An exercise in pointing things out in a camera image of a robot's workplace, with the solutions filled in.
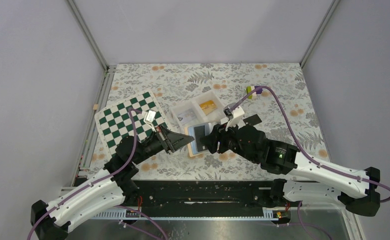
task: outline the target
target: white bracket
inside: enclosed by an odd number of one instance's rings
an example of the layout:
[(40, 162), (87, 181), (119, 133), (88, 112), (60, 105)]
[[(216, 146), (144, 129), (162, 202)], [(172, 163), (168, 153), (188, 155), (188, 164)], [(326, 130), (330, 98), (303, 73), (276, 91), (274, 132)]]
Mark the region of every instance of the white bracket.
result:
[(245, 112), (241, 106), (235, 108), (235, 110), (232, 111), (231, 118), (229, 118), (229, 121), (226, 124), (225, 130), (227, 131), (229, 127), (234, 127), (238, 125), (239, 121), (244, 117), (244, 114)]
[(324, 185), (334, 187), (335, 189), (355, 199), (360, 199), (367, 196), (366, 190), (369, 189), (369, 183), (365, 181), (357, 181), (356, 179), (339, 175), (338, 173), (329, 171), (322, 166), (325, 165), (352, 176), (360, 176), (362, 179), (369, 179), (369, 176), (366, 175), (366, 171), (340, 166), (332, 162), (321, 160), (314, 156), (312, 156), (312, 158), (319, 162), (321, 166), (311, 162), (302, 153), (297, 153), (295, 157), (297, 168), (292, 169), (289, 174), (293, 176), (305, 177)]
[(287, 181), (283, 186), (284, 198), (291, 202), (304, 201), (308, 203), (342, 203), (338, 200), (341, 191), (320, 182)]
[(90, 187), (86, 188), (82, 192), (79, 192), (77, 195), (75, 195), (73, 198), (65, 202), (63, 205), (60, 205), (59, 208), (54, 210), (49, 214), (51, 218), (55, 217), (56, 221), (55, 224), (58, 226), (64, 225), (67, 221), (70, 220), (70, 218), (81, 212), (82, 210), (86, 209), (88, 205), (91, 205), (92, 201), (94, 199), (97, 199), (98, 197), (105, 195), (107, 193), (111, 193), (114, 189), (119, 189), (117, 186), (117, 183), (115, 181), (111, 181), (111, 177), (106, 178), (95, 185), (92, 184), (93, 181), (96, 179), (105, 177), (109, 175), (110, 173), (105, 170), (101, 169), (98, 171), (95, 176), (89, 178), (87, 181), (73, 189), (72, 191), (68, 192), (64, 196), (61, 196), (53, 201), (48, 202), (48, 207), (46, 208), (47, 211), (51, 208), (58, 206), (58, 204), (71, 194), (75, 193), (79, 189), (83, 188), (84, 186), (89, 185)]

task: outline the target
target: white storage box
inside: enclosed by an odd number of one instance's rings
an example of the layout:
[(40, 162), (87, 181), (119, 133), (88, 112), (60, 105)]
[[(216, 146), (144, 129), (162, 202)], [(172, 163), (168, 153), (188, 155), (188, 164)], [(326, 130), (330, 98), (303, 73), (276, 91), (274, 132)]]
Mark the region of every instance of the white storage box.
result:
[[(200, 107), (200, 104), (203, 104), (207, 101), (213, 101), (217, 106), (209, 114), (205, 115), (203, 110)], [(180, 105), (174, 106), (170, 108), (171, 114), (173, 115), (173, 119), (177, 122), (180, 127), (180, 132), (185, 133), (185, 128), (189, 126), (194, 126), (202, 123), (209, 122), (220, 122), (221, 119), (225, 118), (226, 115), (223, 112), (225, 105), (220, 101), (220, 99), (216, 96), (213, 90), (209, 90), (201, 95), (198, 95), (191, 100), (187, 100)]]

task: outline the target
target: floral pattern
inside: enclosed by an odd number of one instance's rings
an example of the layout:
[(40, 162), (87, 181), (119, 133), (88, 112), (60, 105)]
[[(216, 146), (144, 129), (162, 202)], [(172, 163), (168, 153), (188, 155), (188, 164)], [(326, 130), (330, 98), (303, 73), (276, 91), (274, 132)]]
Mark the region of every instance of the floral pattern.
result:
[[(171, 128), (178, 131), (170, 107), (213, 90), (223, 104), (235, 103), (248, 86), (270, 86), (281, 101), (291, 126), (307, 152), (329, 161), (317, 116), (298, 63), (268, 64), (119, 64), (108, 96), (108, 105), (142, 90), (151, 89)], [(273, 96), (263, 91), (247, 99), (245, 115), (258, 114), (262, 123), (256, 128), (269, 139), (295, 144)], [(80, 175), (93, 175), (109, 159), (98, 138), (89, 168)], [(189, 157), (186, 147), (173, 154), (160, 152), (138, 165), (138, 180), (272, 180), (290, 175), (275, 175), (262, 170), (229, 151)]]

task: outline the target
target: card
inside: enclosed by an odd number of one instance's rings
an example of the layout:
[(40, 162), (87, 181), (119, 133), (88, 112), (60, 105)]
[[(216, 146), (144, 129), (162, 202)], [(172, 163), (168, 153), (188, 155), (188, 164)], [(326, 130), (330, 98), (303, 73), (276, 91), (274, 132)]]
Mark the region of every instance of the card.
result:
[(195, 115), (195, 112), (192, 109), (188, 109), (177, 115), (177, 119), (179, 120), (181, 125), (185, 125), (196, 118), (197, 116)]
[(199, 107), (201, 107), (201, 109), (202, 109), (202, 111), (204, 112), (205, 115), (210, 114), (212, 111), (214, 111), (217, 108), (217, 106), (213, 102), (213, 100), (209, 100), (209, 101), (203, 102), (203, 103), (201, 103), (199, 105)]
[(202, 144), (201, 137), (210, 134), (212, 126), (216, 123), (202, 123), (194, 126), (187, 126), (184, 128), (184, 134), (192, 136), (195, 141), (192, 141), (187, 145), (189, 150), (189, 156), (193, 157), (199, 155), (205, 151), (208, 151), (207, 147)]

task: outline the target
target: white wall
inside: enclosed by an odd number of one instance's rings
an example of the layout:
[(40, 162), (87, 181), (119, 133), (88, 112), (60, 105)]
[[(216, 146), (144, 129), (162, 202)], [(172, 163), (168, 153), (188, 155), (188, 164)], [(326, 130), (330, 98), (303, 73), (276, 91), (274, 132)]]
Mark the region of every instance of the white wall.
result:
[(64, 0), (0, 1), (0, 239), (70, 184), (102, 69)]
[[(304, 76), (331, 160), (390, 186), (390, 1), (341, 1)], [(360, 220), (367, 240), (390, 239), (390, 202)]]
[(300, 62), (332, 0), (76, 0), (117, 63)]

